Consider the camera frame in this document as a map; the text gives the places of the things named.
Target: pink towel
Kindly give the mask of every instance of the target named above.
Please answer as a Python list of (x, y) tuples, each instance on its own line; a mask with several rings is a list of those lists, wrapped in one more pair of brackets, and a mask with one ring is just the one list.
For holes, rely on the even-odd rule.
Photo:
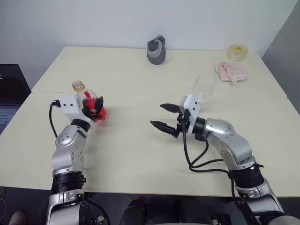
[(245, 82), (247, 81), (247, 71), (240, 63), (234, 62), (217, 62), (216, 72), (220, 76), (221, 81)]

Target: shoe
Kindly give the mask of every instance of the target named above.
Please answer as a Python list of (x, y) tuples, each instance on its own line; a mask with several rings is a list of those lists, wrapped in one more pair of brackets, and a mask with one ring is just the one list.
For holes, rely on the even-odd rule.
[(27, 218), (25, 213), (23, 213), (22, 211), (17, 211), (15, 212), (8, 225), (26, 225), (27, 224)]

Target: white table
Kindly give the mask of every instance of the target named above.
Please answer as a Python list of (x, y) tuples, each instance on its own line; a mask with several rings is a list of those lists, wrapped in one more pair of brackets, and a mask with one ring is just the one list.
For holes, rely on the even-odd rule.
[[(89, 133), (85, 150), (86, 191), (230, 196), (223, 173), (193, 173), (188, 169), (182, 136), (163, 134), (150, 120), (176, 124), (176, 116), (159, 107), (178, 103), (181, 93), (128, 96), (105, 95), (108, 118)], [(61, 93), (31, 93), (0, 135), (0, 185), (50, 189), (54, 135), (48, 119), (49, 103)], [(203, 118), (224, 119), (251, 144), (263, 175), (277, 196), (300, 196), (299, 115), (285, 98), (214, 97), (204, 105)], [(69, 122), (53, 109), (60, 132)], [(188, 140), (191, 158), (204, 148)], [(220, 158), (211, 147), (204, 160)], [(208, 168), (225, 168), (217, 163)]]
[[(151, 64), (145, 49), (65, 47), (33, 92), (72, 92), (71, 82), (82, 80), (87, 88), (107, 96), (189, 94), (201, 72), (216, 74), (215, 65), (227, 60), (226, 51), (167, 50), (161, 65)], [(214, 96), (286, 98), (273, 75), (256, 52), (241, 62), (248, 81), (233, 84), (218, 79)]]

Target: laptop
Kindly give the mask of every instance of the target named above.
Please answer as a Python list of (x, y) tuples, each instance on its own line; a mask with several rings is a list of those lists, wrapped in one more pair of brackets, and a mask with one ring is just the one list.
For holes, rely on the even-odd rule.
[(31, 93), (17, 64), (0, 64), (0, 134)]

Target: laptop keyboard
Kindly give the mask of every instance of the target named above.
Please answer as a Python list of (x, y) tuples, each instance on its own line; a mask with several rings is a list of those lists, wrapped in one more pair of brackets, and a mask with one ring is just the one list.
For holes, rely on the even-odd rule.
[(17, 111), (17, 109), (0, 109), (0, 125), (7, 125)]

